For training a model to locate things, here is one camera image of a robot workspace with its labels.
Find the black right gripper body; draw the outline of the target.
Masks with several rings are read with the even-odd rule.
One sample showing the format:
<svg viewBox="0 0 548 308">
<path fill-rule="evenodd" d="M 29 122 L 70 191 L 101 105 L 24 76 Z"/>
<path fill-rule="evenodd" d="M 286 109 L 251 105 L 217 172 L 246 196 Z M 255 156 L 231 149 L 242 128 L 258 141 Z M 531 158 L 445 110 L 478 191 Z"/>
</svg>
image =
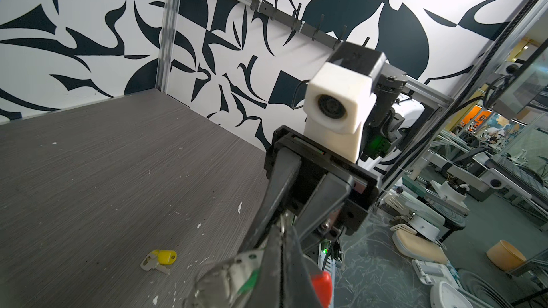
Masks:
<svg viewBox="0 0 548 308">
<path fill-rule="evenodd" d="M 283 125 L 267 150 L 268 178 L 275 168 L 289 168 L 276 160 L 281 151 L 295 155 L 298 164 L 288 188 L 288 209 L 297 216 L 298 236 L 335 237 L 332 229 L 356 232 L 379 197 L 379 177 Z"/>
</svg>

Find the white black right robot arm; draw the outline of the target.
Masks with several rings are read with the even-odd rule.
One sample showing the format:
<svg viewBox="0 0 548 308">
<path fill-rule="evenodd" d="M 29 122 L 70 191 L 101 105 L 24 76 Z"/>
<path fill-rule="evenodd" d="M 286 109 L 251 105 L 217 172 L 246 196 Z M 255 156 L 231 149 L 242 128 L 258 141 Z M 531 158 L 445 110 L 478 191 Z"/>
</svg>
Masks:
<svg viewBox="0 0 548 308">
<path fill-rule="evenodd" d="M 404 83 L 330 64 L 308 84 L 304 132 L 282 126 L 265 158 L 268 187 L 241 251 L 259 248 L 283 214 L 295 215 L 294 238 L 308 251 L 352 235 L 380 194 L 380 179 L 358 164 L 392 151 L 405 114 L 396 108 Z"/>
</svg>

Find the yellow capped silver key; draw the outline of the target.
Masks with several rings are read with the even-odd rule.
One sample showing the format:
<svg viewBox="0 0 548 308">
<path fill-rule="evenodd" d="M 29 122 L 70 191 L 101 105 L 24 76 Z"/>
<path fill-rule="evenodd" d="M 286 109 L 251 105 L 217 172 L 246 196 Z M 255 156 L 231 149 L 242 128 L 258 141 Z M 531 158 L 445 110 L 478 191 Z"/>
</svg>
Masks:
<svg viewBox="0 0 548 308">
<path fill-rule="evenodd" d="M 173 250 L 153 250 L 140 264 L 145 271 L 158 270 L 165 275 L 171 274 L 170 266 L 177 260 L 177 253 Z"/>
</svg>

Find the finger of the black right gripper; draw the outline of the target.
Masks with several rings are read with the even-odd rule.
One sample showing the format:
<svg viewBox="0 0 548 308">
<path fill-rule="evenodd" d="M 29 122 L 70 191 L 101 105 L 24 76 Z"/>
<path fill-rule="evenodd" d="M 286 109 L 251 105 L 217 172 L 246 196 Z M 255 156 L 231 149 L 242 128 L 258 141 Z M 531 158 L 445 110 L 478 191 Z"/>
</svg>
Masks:
<svg viewBox="0 0 548 308">
<path fill-rule="evenodd" d="M 303 252 L 320 242 L 325 233 L 316 237 L 315 232 L 332 212 L 342 207 L 354 184 L 352 177 L 341 179 L 333 173 L 321 178 L 293 225 Z"/>
<path fill-rule="evenodd" d="M 301 157 L 293 151 L 287 148 L 278 151 L 263 202 L 238 252 L 259 248 L 268 237 L 271 227 L 285 210 L 284 202 L 294 186 L 301 163 Z"/>
</svg>

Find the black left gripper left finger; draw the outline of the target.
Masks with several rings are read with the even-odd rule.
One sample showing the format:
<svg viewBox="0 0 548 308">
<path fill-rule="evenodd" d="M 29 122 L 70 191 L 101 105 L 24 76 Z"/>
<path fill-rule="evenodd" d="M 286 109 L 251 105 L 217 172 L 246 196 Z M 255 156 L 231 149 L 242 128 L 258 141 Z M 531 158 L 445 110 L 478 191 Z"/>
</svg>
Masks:
<svg viewBox="0 0 548 308">
<path fill-rule="evenodd" d="M 274 225 L 264 249 L 258 278 L 246 307 L 281 307 L 283 302 L 283 232 Z"/>
</svg>

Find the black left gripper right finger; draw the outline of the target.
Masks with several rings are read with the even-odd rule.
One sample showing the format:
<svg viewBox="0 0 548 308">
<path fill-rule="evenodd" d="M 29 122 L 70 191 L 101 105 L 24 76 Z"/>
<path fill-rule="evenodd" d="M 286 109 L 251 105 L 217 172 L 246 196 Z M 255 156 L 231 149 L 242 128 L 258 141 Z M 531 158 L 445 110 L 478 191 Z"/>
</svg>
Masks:
<svg viewBox="0 0 548 308">
<path fill-rule="evenodd" d="M 321 307 L 305 261 L 295 228 L 290 226 L 283 235 L 282 307 Z"/>
</svg>

